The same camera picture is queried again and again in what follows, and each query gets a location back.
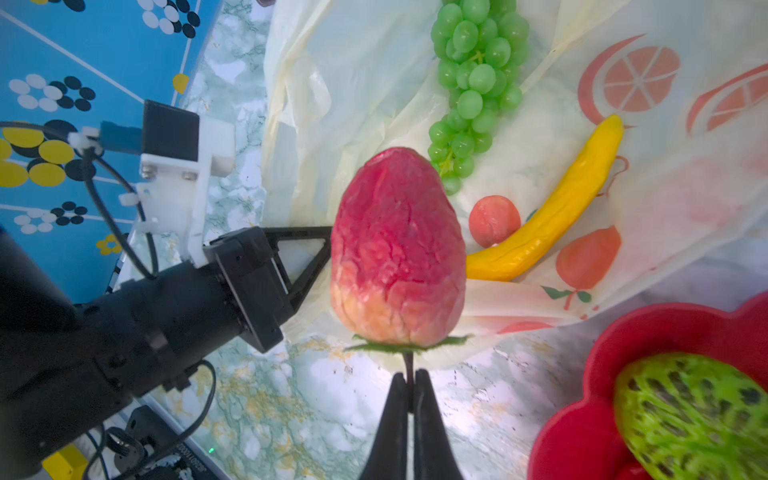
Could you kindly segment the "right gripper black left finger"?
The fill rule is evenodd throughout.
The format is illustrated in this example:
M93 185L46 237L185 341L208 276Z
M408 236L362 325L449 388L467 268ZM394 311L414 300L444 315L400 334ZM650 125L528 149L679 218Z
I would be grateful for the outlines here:
M409 409L407 383L393 376L386 403L360 480L405 480L408 459Z

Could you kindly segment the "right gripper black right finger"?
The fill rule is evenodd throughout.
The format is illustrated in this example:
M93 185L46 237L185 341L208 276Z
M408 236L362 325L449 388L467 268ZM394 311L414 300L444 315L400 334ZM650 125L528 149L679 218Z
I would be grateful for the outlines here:
M414 478L463 480L453 455L429 372L415 372L413 393Z

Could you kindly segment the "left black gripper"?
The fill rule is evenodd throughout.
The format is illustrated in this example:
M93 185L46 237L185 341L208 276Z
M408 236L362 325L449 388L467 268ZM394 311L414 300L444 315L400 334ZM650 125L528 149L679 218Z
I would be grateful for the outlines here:
M331 226L242 229L153 279L128 281L82 310L89 357L121 392L183 390L197 363L243 336L264 353L283 339L331 256Z

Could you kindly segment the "fake red strawberry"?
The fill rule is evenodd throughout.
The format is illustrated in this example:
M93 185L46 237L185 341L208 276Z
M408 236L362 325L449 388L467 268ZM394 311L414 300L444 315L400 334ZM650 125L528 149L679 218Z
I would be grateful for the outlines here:
M341 197L331 235L330 298L363 339L429 348L456 327L467 255L434 167L415 150L367 161Z

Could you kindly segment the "fake green custard apple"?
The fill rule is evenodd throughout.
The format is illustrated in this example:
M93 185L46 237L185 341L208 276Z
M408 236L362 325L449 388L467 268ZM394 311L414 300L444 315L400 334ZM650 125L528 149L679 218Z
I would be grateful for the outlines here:
M682 352L633 362L616 379L614 414L654 479L767 476L767 393L729 364Z

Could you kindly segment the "fake green grapes bunch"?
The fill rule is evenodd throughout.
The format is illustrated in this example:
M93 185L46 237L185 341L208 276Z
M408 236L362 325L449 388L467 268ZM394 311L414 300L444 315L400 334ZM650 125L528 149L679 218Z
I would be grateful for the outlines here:
M520 106L529 33L513 0L444 1L438 10L431 39L448 111L429 128L428 158L447 195L460 190L498 122Z

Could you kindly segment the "translucent yellowish plastic bag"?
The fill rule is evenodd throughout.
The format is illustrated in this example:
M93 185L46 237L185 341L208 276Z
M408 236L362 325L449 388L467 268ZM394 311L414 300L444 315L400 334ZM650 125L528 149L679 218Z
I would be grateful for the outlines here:
M435 1L279 1L267 41L262 153L268 225L325 225L356 171L389 147L425 153L448 110L430 31ZM531 270L471 281L445 369L525 330L587 320L767 218L763 1L521 1L520 107L452 198L522 216L551 194L596 126L618 115L600 196Z

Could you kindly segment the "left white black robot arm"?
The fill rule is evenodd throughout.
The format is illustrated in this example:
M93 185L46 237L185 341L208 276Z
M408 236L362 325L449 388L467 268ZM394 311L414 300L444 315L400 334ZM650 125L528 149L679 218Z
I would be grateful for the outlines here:
M8 234L1 237L1 475L24 479L45 458L156 387L181 390L197 364L235 338L260 352L282 339L330 257L296 279L287 241L327 244L327 227L252 227L152 279L74 304Z

